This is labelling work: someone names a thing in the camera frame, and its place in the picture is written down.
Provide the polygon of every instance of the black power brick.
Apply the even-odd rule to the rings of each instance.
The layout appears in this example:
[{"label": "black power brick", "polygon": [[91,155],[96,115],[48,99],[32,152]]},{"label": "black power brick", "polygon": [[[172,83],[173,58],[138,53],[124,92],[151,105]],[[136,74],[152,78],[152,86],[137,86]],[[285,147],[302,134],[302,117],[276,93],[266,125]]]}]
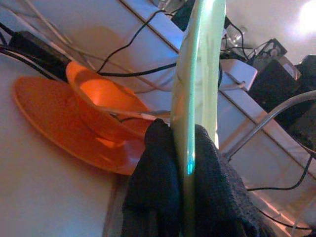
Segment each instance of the black power brick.
[{"label": "black power brick", "polygon": [[9,46],[28,54],[36,64],[67,82],[66,66],[70,63],[70,59],[32,33],[28,31],[15,32]]}]

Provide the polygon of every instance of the metal rod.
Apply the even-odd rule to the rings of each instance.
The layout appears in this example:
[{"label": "metal rod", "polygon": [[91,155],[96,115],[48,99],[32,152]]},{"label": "metal rod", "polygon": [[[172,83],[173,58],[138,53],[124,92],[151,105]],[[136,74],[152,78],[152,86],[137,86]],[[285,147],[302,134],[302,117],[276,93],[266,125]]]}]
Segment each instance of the metal rod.
[{"label": "metal rod", "polygon": [[258,131],[260,131],[263,126],[265,126],[270,120],[275,118],[282,111],[297,105],[299,103],[315,100],[316,99],[316,90],[302,93],[297,96],[293,96],[292,98],[284,101],[283,103],[276,106],[270,113],[268,113],[264,119],[254,127],[247,135],[245,135],[239,142],[237,142],[228,152],[224,153],[223,156],[228,159],[228,161],[232,160],[232,156],[238,152]]}]

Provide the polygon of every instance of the orange plate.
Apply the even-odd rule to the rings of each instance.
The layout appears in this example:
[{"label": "orange plate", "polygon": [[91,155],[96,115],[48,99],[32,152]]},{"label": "orange plate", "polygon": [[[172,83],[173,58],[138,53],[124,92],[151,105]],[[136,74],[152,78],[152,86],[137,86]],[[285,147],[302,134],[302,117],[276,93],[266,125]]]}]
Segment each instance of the orange plate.
[{"label": "orange plate", "polygon": [[13,96],[27,120],[59,147],[98,168],[133,173],[144,150],[143,142],[111,142],[95,134],[81,120],[68,84],[22,77],[14,84]]}]

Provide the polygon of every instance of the black fabric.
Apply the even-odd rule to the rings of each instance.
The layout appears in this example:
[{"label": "black fabric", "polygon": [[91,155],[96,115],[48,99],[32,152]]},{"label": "black fabric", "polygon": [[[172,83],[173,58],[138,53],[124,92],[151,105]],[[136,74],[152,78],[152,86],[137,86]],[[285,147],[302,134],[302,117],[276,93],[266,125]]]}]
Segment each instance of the black fabric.
[{"label": "black fabric", "polygon": [[[123,237],[177,237],[181,199],[172,131],[155,120],[130,177],[123,205]],[[221,159],[206,130],[196,126],[196,236],[273,237],[239,175]]]}]

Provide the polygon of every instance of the orange bowl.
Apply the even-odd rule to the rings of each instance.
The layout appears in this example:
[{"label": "orange bowl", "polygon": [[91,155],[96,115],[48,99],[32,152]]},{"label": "orange bowl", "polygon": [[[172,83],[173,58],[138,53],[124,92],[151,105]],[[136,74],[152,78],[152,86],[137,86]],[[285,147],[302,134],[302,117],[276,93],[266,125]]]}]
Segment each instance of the orange bowl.
[{"label": "orange bowl", "polygon": [[152,121],[114,116],[108,112],[149,111],[132,90],[75,62],[69,63],[66,75],[75,93],[81,119],[96,134],[113,142],[144,138]]}]

